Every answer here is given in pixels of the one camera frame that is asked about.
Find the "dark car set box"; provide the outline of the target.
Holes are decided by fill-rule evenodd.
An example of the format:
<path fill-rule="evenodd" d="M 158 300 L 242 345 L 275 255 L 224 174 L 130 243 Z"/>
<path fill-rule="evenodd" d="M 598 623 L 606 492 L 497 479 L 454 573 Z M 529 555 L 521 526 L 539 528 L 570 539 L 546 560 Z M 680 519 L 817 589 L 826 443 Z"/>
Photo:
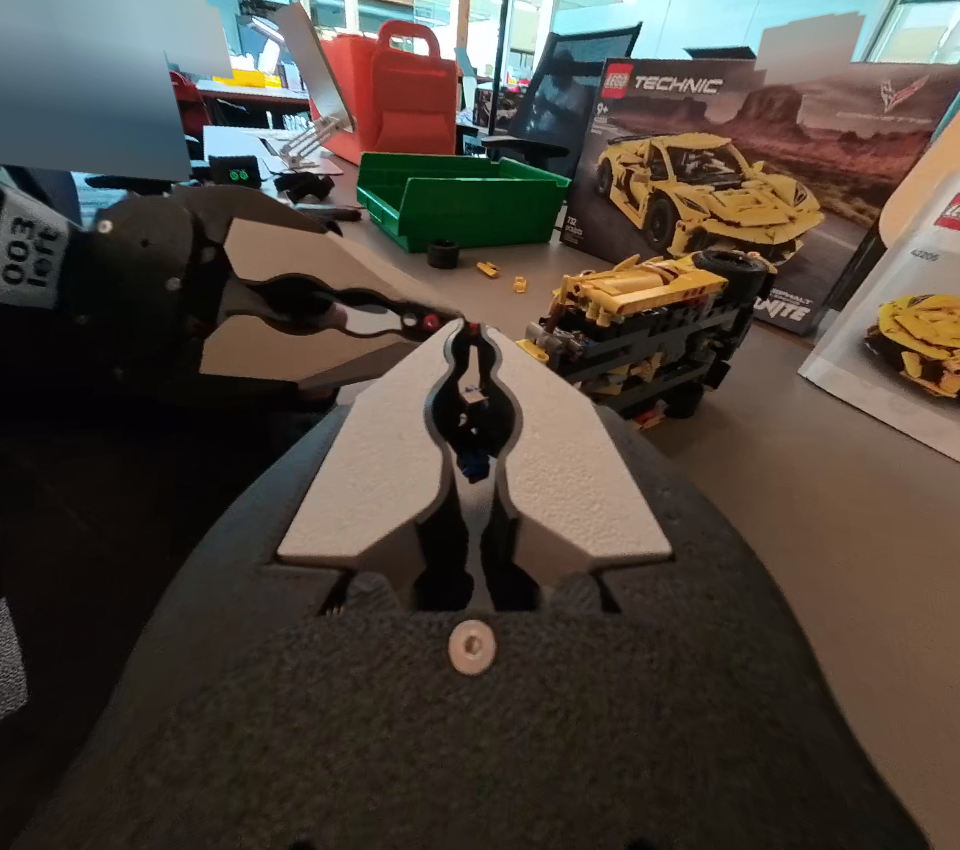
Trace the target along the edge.
<path fill-rule="evenodd" d="M 958 80 L 957 64 L 767 83 L 747 61 L 608 61 L 560 241 L 610 263 L 758 253 L 777 277 L 757 318 L 809 336 Z"/>

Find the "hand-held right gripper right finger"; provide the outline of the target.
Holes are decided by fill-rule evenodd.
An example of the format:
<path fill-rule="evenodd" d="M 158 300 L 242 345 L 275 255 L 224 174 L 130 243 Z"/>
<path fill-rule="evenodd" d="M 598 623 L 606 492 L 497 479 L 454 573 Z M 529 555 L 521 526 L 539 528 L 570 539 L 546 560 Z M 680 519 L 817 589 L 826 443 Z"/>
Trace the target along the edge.
<path fill-rule="evenodd" d="M 497 609 L 536 609 L 573 575 L 672 560 L 673 547 L 598 407 L 496 328 L 490 402 L 503 402 L 484 575 Z"/>

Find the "black brick beam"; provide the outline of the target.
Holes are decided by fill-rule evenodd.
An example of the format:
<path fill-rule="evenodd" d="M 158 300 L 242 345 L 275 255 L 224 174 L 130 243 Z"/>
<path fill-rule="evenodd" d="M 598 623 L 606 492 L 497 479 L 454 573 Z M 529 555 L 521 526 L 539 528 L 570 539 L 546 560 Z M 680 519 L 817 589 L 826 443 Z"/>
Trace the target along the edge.
<path fill-rule="evenodd" d="M 489 478 L 498 455 L 487 385 L 493 358 L 478 324 L 467 324 L 457 342 L 464 365 L 457 380 L 459 417 L 449 442 L 461 475 L 475 485 Z"/>

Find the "black pole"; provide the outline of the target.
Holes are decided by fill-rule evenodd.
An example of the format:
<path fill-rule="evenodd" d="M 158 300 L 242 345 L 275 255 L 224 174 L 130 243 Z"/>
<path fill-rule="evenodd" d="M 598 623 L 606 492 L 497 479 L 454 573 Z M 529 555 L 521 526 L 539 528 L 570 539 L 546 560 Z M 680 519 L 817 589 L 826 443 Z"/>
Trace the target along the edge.
<path fill-rule="evenodd" d="M 510 13 L 511 13 L 511 1 L 512 0 L 501 0 L 500 3 L 500 14 L 499 14 L 499 23 L 498 23 L 498 41 L 497 49 L 494 59 L 494 74 L 491 82 L 490 90 L 490 106 L 489 106 L 489 115 L 487 119 L 487 136 L 493 137 L 497 135 L 497 123 L 498 123 L 498 106 L 499 106 L 499 96 L 500 90 L 505 80 L 505 64 L 507 59 L 508 52 L 508 42 L 509 42 L 509 32 L 510 32 Z"/>

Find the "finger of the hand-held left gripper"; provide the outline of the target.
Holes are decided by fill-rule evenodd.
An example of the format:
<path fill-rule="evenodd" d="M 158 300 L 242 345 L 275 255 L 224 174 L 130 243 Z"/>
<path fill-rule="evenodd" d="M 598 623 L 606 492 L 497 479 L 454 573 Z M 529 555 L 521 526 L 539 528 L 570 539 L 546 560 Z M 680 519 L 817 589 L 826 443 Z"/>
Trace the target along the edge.
<path fill-rule="evenodd" d="M 223 251 L 231 278 L 223 315 L 259 316 L 294 332 L 324 316 L 462 319 L 462 310 L 368 248 L 334 232 L 298 231 L 236 219 Z"/>
<path fill-rule="evenodd" d="M 292 331 L 259 316 L 230 316 L 201 348 L 202 376 L 293 384 L 300 391 L 368 383 L 429 338 L 429 318 L 324 316 Z"/>

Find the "white car instruction booklet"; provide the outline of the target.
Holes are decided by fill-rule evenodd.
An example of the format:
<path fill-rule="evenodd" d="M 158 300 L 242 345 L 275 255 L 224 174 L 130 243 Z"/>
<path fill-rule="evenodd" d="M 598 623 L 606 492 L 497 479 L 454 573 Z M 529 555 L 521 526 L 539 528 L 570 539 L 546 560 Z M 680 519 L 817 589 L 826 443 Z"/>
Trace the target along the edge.
<path fill-rule="evenodd" d="M 799 369 L 839 400 L 959 459 L 958 117 L 883 210 L 886 253 Z"/>

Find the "yellow toy brick car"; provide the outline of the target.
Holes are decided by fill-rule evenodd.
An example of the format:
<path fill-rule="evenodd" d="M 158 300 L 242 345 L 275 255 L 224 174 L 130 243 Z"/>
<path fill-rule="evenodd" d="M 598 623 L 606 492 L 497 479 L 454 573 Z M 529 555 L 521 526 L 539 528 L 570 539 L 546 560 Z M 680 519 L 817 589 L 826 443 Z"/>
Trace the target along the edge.
<path fill-rule="evenodd" d="M 688 419 L 726 378 L 777 274 L 754 252 L 631 256 L 565 276 L 517 345 L 636 429 Z"/>

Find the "green plastic bin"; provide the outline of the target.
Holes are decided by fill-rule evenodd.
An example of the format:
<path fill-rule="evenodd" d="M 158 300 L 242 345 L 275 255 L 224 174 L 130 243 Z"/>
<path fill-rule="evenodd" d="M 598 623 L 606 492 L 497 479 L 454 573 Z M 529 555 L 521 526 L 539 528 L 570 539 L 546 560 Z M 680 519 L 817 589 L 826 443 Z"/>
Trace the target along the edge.
<path fill-rule="evenodd" d="M 451 241 L 462 249 L 547 243 L 570 189 L 566 177 L 510 160 L 366 153 L 357 199 L 403 251 Z"/>

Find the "small black display device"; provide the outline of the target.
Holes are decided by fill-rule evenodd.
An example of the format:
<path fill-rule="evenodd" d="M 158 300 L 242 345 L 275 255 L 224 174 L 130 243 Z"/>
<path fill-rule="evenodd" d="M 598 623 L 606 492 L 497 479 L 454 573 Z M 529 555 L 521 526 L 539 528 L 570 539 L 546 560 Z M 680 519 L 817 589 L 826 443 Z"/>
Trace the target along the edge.
<path fill-rule="evenodd" d="M 255 155 L 209 156 L 206 162 L 213 185 L 240 186 L 257 191 L 262 187 L 260 163 Z"/>

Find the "black mesh office chair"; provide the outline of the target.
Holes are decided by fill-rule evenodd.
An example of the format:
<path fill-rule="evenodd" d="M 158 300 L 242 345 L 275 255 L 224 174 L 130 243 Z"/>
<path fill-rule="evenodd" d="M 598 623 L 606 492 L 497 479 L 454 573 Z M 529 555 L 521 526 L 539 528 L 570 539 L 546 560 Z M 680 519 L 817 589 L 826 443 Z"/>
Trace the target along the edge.
<path fill-rule="evenodd" d="M 490 160 L 516 160 L 572 180 L 608 60 L 629 59 L 642 24 L 559 35 L 551 33 L 515 117 L 486 136 Z"/>

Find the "red plastic bin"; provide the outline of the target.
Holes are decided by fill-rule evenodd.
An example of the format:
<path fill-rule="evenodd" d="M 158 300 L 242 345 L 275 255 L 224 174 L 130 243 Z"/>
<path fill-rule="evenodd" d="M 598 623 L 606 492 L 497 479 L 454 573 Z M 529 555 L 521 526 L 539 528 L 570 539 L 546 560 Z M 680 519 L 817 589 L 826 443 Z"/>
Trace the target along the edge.
<path fill-rule="evenodd" d="M 353 164 L 368 152 L 454 156 L 458 66 L 441 57 L 430 28 L 393 19 L 376 38 L 320 44 L 354 123 L 323 147 Z"/>

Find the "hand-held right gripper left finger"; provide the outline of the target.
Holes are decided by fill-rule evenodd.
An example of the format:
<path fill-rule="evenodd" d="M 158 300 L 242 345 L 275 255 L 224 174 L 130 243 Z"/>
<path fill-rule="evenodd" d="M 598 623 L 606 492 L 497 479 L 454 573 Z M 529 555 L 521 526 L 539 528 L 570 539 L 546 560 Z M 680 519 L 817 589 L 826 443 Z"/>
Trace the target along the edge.
<path fill-rule="evenodd" d="M 353 401 L 275 552 L 285 566 L 386 578 L 418 609 L 466 604 L 466 527 L 448 440 L 465 321 L 445 325 Z"/>

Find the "black dimpled mat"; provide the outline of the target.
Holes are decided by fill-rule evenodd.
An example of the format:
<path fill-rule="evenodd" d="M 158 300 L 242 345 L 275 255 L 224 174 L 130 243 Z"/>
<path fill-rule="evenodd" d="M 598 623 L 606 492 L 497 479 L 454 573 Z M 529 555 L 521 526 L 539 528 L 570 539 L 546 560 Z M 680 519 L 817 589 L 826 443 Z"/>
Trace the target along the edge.
<path fill-rule="evenodd" d="M 337 393 L 292 411 L 90 390 L 2 408 L 2 598 L 27 689 L 2 717 L 2 848 L 84 747 L 186 558 Z"/>

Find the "metal laptop stand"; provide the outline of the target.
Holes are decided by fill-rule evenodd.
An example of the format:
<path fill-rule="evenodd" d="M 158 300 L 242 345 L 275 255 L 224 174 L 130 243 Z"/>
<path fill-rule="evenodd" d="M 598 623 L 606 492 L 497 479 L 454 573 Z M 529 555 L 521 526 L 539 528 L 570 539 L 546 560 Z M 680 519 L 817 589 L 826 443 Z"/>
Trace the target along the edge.
<path fill-rule="evenodd" d="M 272 37 L 286 46 L 309 100 L 318 112 L 308 129 L 288 140 L 278 151 L 278 157 L 290 170 L 301 170 L 314 162 L 334 136 L 354 133 L 355 118 L 343 99 L 322 41 L 304 8 L 288 4 L 278 8 L 273 19 Z"/>

